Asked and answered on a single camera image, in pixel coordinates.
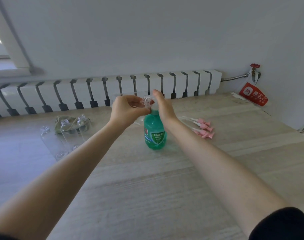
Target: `forearm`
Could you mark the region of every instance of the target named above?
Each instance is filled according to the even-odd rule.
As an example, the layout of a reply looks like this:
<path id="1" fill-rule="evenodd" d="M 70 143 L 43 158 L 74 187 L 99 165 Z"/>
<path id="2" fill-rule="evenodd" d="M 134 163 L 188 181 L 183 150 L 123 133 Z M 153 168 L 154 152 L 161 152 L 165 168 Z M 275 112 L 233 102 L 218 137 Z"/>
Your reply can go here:
<path id="1" fill-rule="evenodd" d="M 289 206 L 258 176 L 180 121 L 168 129 L 247 236 L 267 215 Z"/>
<path id="2" fill-rule="evenodd" d="M 46 239 L 124 128 L 107 124 L 0 208 L 0 233 Z"/>

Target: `black sleeve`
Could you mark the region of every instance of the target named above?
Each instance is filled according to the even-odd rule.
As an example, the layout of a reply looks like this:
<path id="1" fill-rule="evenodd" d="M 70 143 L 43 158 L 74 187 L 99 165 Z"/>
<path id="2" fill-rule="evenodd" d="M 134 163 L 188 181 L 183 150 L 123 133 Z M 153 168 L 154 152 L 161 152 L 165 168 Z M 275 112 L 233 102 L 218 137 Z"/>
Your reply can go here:
<path id="1" fill-rule="evenodd" d="M 249 240 L 304 240 L 304 213 L 286 207 L 264 218 L 253 229 Z"/>
<path id="2" fill-rule="evenodd" d="M 0 234 L 0 240 L 17 240 L 17 239 Z"/>

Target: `white wall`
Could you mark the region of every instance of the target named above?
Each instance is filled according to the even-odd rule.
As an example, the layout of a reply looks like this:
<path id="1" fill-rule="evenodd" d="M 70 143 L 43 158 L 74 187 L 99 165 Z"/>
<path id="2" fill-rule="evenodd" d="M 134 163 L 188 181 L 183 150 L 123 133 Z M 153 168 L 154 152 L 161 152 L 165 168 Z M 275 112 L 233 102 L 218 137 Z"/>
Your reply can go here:
<path id="1" fill-rule="evenodd" d="M 258 85 L 273 104 L 267 112 L 295 129 L 304 124 L 304 0 L 0 3 L 37 68 L 16 81 L 202 68 L 227 77 L 259 63 Z"/>

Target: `radiator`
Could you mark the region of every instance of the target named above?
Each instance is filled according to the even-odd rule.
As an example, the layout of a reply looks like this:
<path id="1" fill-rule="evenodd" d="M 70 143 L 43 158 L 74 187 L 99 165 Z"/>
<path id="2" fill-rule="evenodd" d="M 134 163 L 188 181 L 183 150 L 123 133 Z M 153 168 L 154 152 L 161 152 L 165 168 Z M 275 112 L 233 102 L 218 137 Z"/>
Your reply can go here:
<path id="1" fill-rule="evenodd" d="M 116 94 L 153 89 L 168 99 L 214 94 L 221 76 L 216 70 L 196 70 L 3 84 L 0 117 L 109 106 Z"/>

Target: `hand soap bottle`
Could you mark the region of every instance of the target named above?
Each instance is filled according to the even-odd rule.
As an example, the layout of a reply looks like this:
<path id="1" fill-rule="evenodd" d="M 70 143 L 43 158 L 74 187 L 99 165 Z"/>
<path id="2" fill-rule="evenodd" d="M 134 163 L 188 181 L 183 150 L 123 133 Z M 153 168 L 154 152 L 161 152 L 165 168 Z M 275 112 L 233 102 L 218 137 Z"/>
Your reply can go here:
<path id="1" fill-rule="evenodd" d="M 159 107 L 157 101 L 151 107 L 151 113 L 144 119 L 145 143 L 153 150 L 164 147 L 166 142 L 166 132 L 159 116 Z"/>

